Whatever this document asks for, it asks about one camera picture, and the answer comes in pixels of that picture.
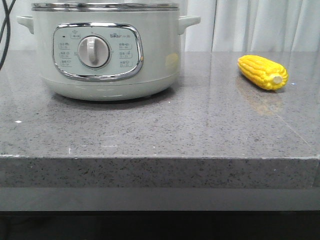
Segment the white pleated curtain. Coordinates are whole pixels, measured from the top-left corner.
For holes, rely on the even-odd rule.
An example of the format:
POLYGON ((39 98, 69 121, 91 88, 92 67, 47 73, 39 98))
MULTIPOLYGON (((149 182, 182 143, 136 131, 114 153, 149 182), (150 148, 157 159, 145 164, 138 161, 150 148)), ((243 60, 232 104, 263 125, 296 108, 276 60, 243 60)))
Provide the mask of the white pleated curtain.
POLYGON ((184 52, 317 52, 317 0, 180 0, 180 14, 199 16, 181 36, 184 52))

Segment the yellow corn cob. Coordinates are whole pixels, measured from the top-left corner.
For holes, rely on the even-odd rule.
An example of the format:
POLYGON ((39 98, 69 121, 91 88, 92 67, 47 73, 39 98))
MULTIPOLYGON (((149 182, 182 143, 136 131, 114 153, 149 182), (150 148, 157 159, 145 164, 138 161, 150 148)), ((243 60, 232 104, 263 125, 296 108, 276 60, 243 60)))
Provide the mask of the yellow corn cob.
POLYGON ((241 73, 256 86, 275 91, 284 87, 289 79, 287 69, 259 55, 244 55, 237 60, 241 73))

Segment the pale green electric cooking pot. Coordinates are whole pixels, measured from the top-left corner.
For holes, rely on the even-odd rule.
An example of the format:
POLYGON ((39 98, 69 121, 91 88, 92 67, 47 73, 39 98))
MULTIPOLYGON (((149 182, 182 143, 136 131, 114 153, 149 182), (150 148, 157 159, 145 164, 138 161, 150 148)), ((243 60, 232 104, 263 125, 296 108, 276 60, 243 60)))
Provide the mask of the pale green electric cooking pot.
POLYGON ((17 22, 35 36, 40 76, 54 92, 87 101, 141 98, 180 73, 180 36, 200 22, 178 10, 33 9, 17 22))

